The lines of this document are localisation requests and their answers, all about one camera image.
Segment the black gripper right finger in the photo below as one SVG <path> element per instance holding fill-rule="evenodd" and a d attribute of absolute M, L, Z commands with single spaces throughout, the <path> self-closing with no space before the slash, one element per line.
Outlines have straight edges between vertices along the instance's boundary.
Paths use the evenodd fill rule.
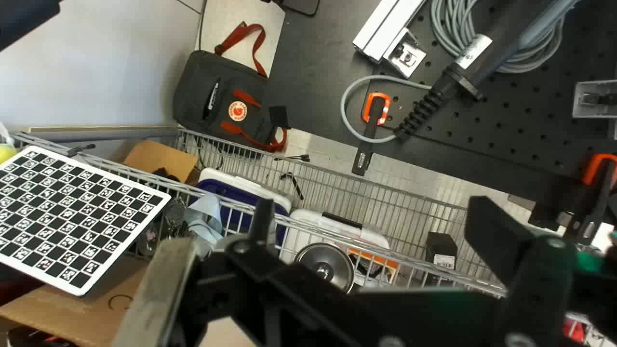
<path fill-rule="evenodd" d="M 468 201 L 464 240 L 505 286 L 489 336 L 493 347 L 574 347 L 562 334 L 568 313 L 617 340 L 613 257 L 532 232 L 487 197 Z"/>

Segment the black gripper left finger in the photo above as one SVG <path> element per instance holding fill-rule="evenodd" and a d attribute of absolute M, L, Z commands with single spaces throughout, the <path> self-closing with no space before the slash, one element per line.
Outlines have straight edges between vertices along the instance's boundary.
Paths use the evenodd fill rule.
<path fill-rule="evenodd" d="M 183 347 L 231 319 L 258 347 L 360 347 L 345 294 L 302 265 L 267 250 L 273 203 L 258 201 L 244 238 L 198 261 L 179 300 Z"/>

